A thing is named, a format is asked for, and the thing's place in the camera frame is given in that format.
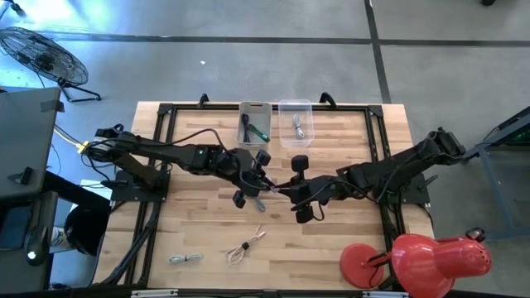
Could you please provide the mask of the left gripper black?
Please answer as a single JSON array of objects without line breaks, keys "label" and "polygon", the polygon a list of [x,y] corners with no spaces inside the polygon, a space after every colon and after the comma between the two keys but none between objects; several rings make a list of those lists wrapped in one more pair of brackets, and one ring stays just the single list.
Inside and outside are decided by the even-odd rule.
[{"label": "left gripper black", "polygon": [[277,187],[263,168],[269,164],[271,156],[263,149],[259,149],[256,156],[243,148],[233,149],[232,154],[238,166],[235,185],[239,187],[232,201],[237,208],[242,209],[246,204],[245,198],[249,197],[254,199],[258,209],[265,209],[264,203],[258,198],[259,193]]}]

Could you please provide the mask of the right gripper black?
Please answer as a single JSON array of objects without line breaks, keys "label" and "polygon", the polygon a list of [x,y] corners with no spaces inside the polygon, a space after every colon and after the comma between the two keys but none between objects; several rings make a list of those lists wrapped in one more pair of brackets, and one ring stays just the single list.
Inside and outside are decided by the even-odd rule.
[{"label": "right gripper black", "polygon": [[315,219],[312,201],[321,203],[324,197],[320,197],[324,189],[331,183],[329,175],[307,179],[305,170],[309,169],[309,158],[306,155],[296,155],[291,159],[291,169],[296,173],[288,182],[277,185],[278,193],[290,198],[294,206],[296,222],[306,224]]}]

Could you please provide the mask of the opaque grey-white plastic bin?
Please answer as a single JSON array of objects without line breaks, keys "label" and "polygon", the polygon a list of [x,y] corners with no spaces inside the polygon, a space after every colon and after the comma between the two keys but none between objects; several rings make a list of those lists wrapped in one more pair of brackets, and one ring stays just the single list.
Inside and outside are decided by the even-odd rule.
[{"label": "opaque grey-white plastic bin", "polygon": [[236,141],[249,150],[266,149],[271,141],[272,105],[242,102],[238,106]]}]

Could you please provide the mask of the clear plastic bin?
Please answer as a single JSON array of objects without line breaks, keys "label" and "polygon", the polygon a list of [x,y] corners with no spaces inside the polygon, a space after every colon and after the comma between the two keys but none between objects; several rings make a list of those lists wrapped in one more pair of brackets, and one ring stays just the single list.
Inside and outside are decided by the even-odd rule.
[{"label": "clear plastic bin", "polygon": [[283,99],[277,107],[281,146],[308,147],[315,137],[311,102],[306,99]]}]

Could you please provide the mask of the red desk lamp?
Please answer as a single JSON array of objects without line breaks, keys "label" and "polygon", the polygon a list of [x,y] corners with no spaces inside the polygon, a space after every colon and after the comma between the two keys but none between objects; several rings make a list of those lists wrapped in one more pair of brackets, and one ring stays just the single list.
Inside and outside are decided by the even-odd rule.
[{"label": "red desk lamp", "polygon": [[413,298],[442,298],[457,279],[489,273],[493,261],[484,240],[484,230],[475,228],[455,238],[405,233],[381,253],[368,244],[351,244],[340,256],[340,272],[359,289],[396,286]]}]

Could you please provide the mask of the black round stool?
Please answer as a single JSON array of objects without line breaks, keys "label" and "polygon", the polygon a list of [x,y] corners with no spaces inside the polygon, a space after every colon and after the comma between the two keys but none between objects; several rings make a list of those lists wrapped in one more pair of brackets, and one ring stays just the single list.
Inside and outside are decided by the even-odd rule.
[{"label": "black round stool", "polygon": [[77,206],[68,214],[64,231],[68,244],[83,254],[96,256],[108,224],[108,212]]}]

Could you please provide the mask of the blue-grey metal cart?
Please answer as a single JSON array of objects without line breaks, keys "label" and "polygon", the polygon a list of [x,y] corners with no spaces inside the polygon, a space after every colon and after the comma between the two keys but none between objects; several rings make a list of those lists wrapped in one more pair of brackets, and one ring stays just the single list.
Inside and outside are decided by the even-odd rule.
[{"label": "blue-grey metal cart", "polygon": [[464,162],[478,158],[502,224],[493,240],[530,236],[530,106],[494,127],[470,148]]}]

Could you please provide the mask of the black computer mouse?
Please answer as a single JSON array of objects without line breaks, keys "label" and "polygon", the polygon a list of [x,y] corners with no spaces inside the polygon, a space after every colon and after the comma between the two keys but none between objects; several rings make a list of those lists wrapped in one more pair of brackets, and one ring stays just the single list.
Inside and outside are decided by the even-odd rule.
[{"label": "black computer mouse", "polygon": [[32,227],[26,233],[23,249],[30,266],[40,266],[49,254],[48,228],[45,225]]}]

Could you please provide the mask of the grey side desk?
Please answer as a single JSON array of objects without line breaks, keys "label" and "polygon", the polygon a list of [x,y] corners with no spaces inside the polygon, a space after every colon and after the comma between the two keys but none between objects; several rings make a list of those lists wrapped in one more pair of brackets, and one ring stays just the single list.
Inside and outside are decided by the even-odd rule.
[{"label": "grey side desk", "polygon": [[[60,89],[32,89],[0,94],[0,202],[41,192],[56,114],[63,111]],[[28,185],[7,179],[33,169]]]}]

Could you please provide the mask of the black floor fan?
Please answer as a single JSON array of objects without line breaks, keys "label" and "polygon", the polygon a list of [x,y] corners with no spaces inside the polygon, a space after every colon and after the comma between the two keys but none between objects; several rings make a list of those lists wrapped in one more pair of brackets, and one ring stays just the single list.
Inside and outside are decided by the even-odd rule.
[{"label": "black floor fan", "polygon": [[19,64],[55,82],[68,102],[102,100],[100,94],[82,88],[89,80],[85,65],[52,39],[10,26],[0,30],[0,46]]}]

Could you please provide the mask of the black aluminium table frame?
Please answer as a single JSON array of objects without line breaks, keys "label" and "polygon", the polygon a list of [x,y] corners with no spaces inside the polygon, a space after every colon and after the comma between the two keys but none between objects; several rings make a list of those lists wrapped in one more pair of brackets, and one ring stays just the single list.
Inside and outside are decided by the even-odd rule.
[{"label": "black aluminium table frame", "polygon": [[[272,112],[272,161],[267,173],[274,182],[289,180],[291,157],[309,156],[306,176],[333,175],[357,162],[376,161],[412,146],[403,104],[314,103],[315,139],[306,148],[284,148],[279,140],[279,117]],[[215,129],[228,148],[236,147],[239,103],[139,102],[133,133],[169,142],[200,129]],[[147,240],[137,261],[119,282],[144,281],[148,288],[184,290],[237,289],[250,295],[264,290],[340,293],[356,290],[340,274],[339,259],[351,243],[366,243],[376,254],[385,250],[383,225],[376,204],[367,199],[330,202],[325,220],[296,223],[290,202],[276,194],[260,194],[267,210],[257,210],[252,199],[243,209],[231,201],[237,188],[229,182],[171,171],[166,201],[161,204],[154,240]],[[94,283],[107,278],[132,244],[137,222],[154,204],[127,202],[110,215]],[[252,244],[238,265],[229,265],[225,253],[251,238],[261,224],[263,239]],[[171,265],[171,255],[200,253],[200,261]]]}]

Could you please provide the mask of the white aluminium bracket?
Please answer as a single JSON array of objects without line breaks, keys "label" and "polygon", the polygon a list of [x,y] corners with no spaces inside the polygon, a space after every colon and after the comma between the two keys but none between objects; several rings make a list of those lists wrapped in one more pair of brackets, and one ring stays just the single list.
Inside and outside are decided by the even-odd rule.
[{"label": "white aluminium bracket", "polygon": [[132,291],[130,298],[169,298],[177,297],[179,291],[177,289],[151,289]]},{"label": "white aluminium bracket", "polygon": [[363,291],[362,298],[410,298],[407,292],[400,291]]}]

